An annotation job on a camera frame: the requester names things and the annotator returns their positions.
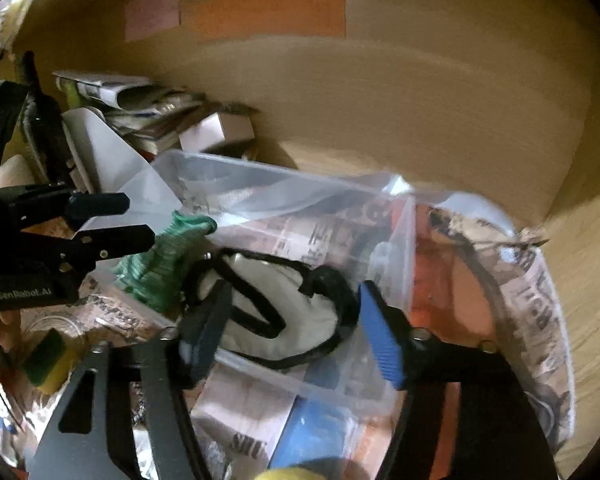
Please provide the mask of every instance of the white fabric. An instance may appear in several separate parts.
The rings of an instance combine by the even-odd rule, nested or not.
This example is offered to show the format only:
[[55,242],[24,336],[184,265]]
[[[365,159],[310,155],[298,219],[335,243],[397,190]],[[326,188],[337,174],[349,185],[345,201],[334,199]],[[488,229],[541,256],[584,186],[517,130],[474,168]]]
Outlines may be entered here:
[[[238,276],[251,283],[278,311],[286,327],[277,338],[267,339],[255,335],[230,320],[222,335],[220,346],[234,352],[271,361],[307,352],[327,341],[335,332],[338,318],[333,303],[314,294],[312,298],[298,292],[302,276],[289,267],[250,260],[236,254],[226,257],[226,262]],[[204,298],[218,279],[210,271],[200,283],[200,297]],[[250,300],[234,290],[234,305],[259,319],[259,314]]]

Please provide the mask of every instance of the yellow ball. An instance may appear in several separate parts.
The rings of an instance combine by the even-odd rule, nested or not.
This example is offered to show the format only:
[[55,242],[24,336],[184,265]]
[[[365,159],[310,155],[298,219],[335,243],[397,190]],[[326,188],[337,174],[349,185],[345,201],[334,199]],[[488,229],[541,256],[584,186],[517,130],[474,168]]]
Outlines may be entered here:
[[301,467],[287,467],[269,469],[256,476],[255,480],[325,480],[325,478]]

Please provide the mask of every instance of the cardboard box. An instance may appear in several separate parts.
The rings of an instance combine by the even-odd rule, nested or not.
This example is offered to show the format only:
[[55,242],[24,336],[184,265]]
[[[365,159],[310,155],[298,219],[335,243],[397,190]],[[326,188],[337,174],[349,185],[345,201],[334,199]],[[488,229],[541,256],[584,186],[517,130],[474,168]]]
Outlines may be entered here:
[[180,145],[185,152],[199,153],[253,138],[250,118],[217,112],[183,131]]

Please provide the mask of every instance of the green rope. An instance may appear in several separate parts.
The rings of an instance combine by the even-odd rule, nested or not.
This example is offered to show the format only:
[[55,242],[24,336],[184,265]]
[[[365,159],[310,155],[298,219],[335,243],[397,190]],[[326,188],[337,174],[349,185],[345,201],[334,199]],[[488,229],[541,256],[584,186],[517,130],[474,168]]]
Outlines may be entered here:
[[116,265],[116,286],[150,309],[169,313],[178,304],[189,267],[200,257],[194,250],[196,245],[217,228],[208,216],[185,216],[174,211],[171,224],[155,237],[151,249],[125,256]]

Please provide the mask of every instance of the clutter pile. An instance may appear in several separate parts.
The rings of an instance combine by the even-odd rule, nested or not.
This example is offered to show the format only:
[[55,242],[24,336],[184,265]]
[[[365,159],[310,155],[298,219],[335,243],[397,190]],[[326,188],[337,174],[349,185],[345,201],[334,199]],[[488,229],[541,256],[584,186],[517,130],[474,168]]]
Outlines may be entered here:
[[[214,480],[297,465],[329,480],[375,478],[402,437],[396,389],[410,384],[401,359],[388,366],[383,353],[391,316],[423,330],[422,340],[495,348],[550,449],[573,434],[555,289],[535,240],[523,240],[494,205],[414,190],[394,174],[325,178],[217,156],[245,155],[255,110],[145,77],[55,72],[71,108],[60,116],[32,56],[28,63],[24,121],[38,177],[124,193],[130,203],[64,234],[146,224],[157,237],[145,253],[98,262],[76,305],[23,311],[18,370],[0,399],[8,422],[0,447],[13,444],[11,463],[27,463],[42,445],[87,348],[148,341],[195,312],[221,280],[231,315],[216,364],[184,391]],[[445,395],[454,392],[450,384]],[[138,384],[131,397],[141,473],[157,479]],[[452,443],[455,431],[440,438]]]
[[54,75],[69,108],[95,108],[149,161],[181,144],[192,153],[237,156],[254,138],[249,116],[256,110],[240,103],[209,101],[204,92],[168,88],[147,77],[64,70]]

